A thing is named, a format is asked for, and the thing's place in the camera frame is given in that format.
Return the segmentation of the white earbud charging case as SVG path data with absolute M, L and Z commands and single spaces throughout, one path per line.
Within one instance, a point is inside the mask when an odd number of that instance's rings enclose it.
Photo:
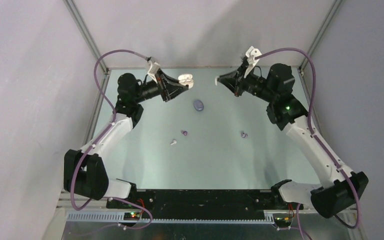
M 188 87 L 188 89 L 194 86 L 193 75 L 190 73 L 181 74 L 177 79 L 181 85 Z

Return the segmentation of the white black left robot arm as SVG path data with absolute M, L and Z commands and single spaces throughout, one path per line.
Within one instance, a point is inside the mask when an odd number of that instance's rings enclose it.
M 133 208 L 138 194 L 133 183 L 110 178 L 106 159 L 121 139 L 138 124 L 144 108 L 141 102 L 160 96 L 168 102 L 194 85 L 192 74 L 173 78 L 161 69 L 147 74 L 150 81 L 141 81 L 132 73 L 122 74 L 118 80 L 118 96 L 108 123 L 79 150 L 70 149 L 64 155 L 64 190 L 92 200 L 116 197 L 125 208 Z

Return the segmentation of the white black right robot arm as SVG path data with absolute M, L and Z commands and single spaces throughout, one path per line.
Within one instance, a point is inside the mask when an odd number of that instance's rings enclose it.
M 235 71 L 217 76 L 215 84 L 224 85 L 236 97 L 247 92 L 266 101 L 270 122 L 297 144 L 319 179 L 318 184 L 290 179 L 276 183 L 270 196 L 275 208 L 303 204 L 329 219 L 357 203 L 369 179 L 364 172 L 355 172 L 347 166 L 312 126 L 309 112 L 293 95 L 295 77 L 291 66 L 276 63 L 262 77 L 245 63 Z

